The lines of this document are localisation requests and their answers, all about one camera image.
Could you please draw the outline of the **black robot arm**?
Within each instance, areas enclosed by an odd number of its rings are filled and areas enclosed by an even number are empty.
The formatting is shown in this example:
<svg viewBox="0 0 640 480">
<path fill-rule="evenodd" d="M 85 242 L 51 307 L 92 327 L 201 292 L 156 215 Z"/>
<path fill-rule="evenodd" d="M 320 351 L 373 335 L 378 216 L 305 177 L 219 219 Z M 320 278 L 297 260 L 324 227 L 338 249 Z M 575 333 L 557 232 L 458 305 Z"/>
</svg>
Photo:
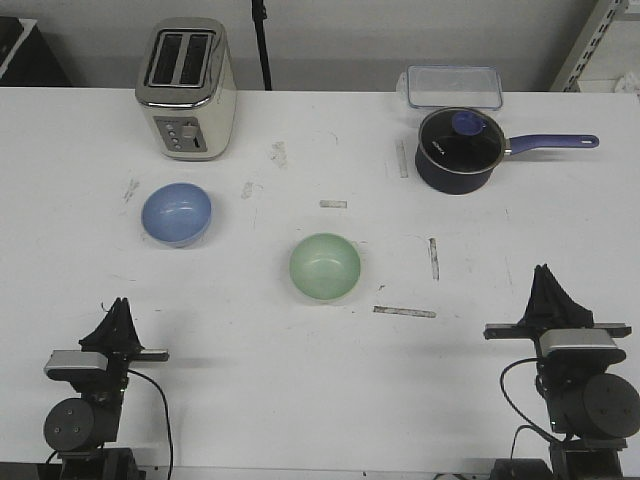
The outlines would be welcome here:
<svg viewBox="0 0 640 480">
<path fill-rule="evenodd" d="M 43 435 L 61 460 L 60 479 L 145 479 L 129 447 L 108 448 L 117 440 L 129 376 L 148 381 L 159 392 L 169 451 L 167 475 L 174 468 L 169 404 L 161 386 L 135 371 L 135 362 L 166 362 L 169 352 L 145 348 L 137 335 L 127 298 L 114 300 L 96 329 L 76 350 L 54 350 L 44 366 L 51 380 L 69 383 L 77 395 L 60 401 L 46 416 Z"/>
<path fill-rule="evenodd" d="M 595 322 L 547 265 L 535 267 L 522 318 L 515 324 L 488 324 L 483 335 L 532 341 L 534 387 L 545 401 L 550 427 L 542 428 L 527 415 L 521 417 L 522 427 L 547 442 L 549 458 L 500 458 L 490 478 L 622 478 L 619 453 L 639 431 L 639 393 L 608 369 L 625 360 L 616 342 L 631 332 L 624 323 Z"/>
</svg>

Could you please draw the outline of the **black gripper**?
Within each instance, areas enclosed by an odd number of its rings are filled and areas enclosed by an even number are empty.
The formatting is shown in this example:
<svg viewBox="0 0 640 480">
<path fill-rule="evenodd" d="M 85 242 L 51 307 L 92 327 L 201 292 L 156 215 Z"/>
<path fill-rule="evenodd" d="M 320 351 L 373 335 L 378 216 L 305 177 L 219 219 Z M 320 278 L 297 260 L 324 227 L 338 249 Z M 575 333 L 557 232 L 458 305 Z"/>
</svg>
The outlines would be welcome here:
<svg viewBox="0 0 640 480">
<path fill-rule="evenodd" d="M 166 362 L 169 360 L 167 349 L 146 349 L 141 344 L 131 315 L 129 300 L 117 297 L 103 320 L 86 337 L 79 341 L 83 350 L 112 350 L 118 339 L 119 314 L 122 309 L 122 328 L 124 351 L 100 354 L 99 360 L 105 360 L 105 367 L 92 368 L 80 374 L 74 381 L 74 390 L 82 398 L 97 405 L 121 405 L 128 386 L 128 370 L 134 362 Z"/>
<path fill-rule="evenodd" d="M 543 329 L 547 323 L 552 328 Z M 530 296 L 518 324 L 488 324 L 487 340 L 528 339 L 533 342 L 541 395 L 555 395 L 584 384 L 626 359 L 616 341 L 631 334 L 623 323 L 596 323 L 593 312 L 576 303 L 547 264 L 537 265 Z"/>
</svg>

